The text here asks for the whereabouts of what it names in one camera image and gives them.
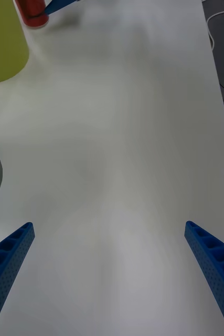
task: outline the red cup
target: red cup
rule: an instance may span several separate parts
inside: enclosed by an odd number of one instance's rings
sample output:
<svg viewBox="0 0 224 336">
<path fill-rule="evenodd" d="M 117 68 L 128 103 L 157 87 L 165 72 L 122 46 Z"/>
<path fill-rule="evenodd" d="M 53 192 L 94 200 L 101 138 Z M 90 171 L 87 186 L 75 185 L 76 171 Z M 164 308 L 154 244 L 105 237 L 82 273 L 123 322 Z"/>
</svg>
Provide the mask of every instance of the red cup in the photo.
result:
<svg viewBox="0 0 224 336">
<path fill-rule="evenodd" d="M 38 28 L 49 20 L 49 16 L 41 14 L 45 10 L 45 0 L 15 0 L 26 26 Z"/>
</svg>

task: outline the yellow cylinder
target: yellow cylinder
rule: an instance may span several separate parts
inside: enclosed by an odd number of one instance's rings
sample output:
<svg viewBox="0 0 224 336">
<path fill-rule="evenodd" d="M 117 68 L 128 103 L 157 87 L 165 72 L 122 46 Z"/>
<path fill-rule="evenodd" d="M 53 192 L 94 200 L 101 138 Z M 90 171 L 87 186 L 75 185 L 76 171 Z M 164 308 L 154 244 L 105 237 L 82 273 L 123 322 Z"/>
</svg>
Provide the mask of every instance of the yellow cylinder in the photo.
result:
<svg viewBox="0 0 224 336">
<path fill-rule="evenodd" d="M 13 0 L 0 0 L 0 82 L 27 63 L 29 49 Z"/>
</svg>

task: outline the perforated blue plastic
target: perforated blue plastic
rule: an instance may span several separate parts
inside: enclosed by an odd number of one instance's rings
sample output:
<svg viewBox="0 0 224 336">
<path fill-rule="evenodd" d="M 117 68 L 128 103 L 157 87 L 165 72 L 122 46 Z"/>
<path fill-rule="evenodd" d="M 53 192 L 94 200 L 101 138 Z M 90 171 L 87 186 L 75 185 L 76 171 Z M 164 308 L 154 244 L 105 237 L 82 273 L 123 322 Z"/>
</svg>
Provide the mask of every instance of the perforated blue plastic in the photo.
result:
<svg viewBox="0 0 224 336">
<path fill-rule="evenodd" d="M 224 317 L 224 243 L 193 222 L 184 235 Z"/>
<path fill-rule="evenodd" d="M 32 223 L 26 223 L 0 242 L 0 311 L 35 238 Z"/>
</svg>

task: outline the white tabletop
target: white tabletop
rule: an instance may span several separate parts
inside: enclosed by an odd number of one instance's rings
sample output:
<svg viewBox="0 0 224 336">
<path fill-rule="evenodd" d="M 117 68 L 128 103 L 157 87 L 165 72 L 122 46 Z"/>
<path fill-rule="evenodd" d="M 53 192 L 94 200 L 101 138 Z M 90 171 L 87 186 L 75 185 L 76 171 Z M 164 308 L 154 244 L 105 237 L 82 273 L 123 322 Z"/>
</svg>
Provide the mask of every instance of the white tabletop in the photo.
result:
<svg viewBox="0 0 224 336">
<path fill-rule="evenodd" d="M 200 0 L 88 0 L 0 83 L 0 240 L 36 239 L 0 336 L 224 336 L 184 238 L 224 241 L 224 108 Z"/>
</svg>

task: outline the white cable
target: white cable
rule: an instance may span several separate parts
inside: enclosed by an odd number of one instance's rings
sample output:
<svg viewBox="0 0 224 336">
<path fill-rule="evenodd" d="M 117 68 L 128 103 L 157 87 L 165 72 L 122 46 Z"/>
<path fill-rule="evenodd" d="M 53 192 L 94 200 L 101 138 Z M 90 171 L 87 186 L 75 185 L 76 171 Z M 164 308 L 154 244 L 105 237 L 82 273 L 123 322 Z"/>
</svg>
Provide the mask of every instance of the white cable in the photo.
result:
<svg viewBox="0 0 224 336">
<path fill-rule="evenodd" d="M 224 10 L 223 10 L 223 12 L 219 12 L 219 13 L 215 13 L 215 14 L 213 14 L 213 15 L 210 16 L 210 17 L 208 18 L 208 20 L 206 21 L 207 28 L 208 28 L 208 33 L 209 33 L 209 37 L 210 37 L 210 39 L 211 39 L 211 41 L 212 41 L 212 47 L 211 47 L 211 50 L 212 50 L 212 51 L 213 51 L 213 49 L 214 49 L 214 47 L 215 47 L 215 41 L 214 41 L 214 39 L 213 39 L 213 37 L 212 37 L 212 34 L 210 33 L 210 29 L 209 29 L 209 25 L 208 25 L 208 23 L 209 23 L 210 19 L 212 19 L 213 17 L 215 17 L 215 16 L 217 16 L 217 15 L 220 15 L 220 14 L 224 14 Z"/>
</svg>

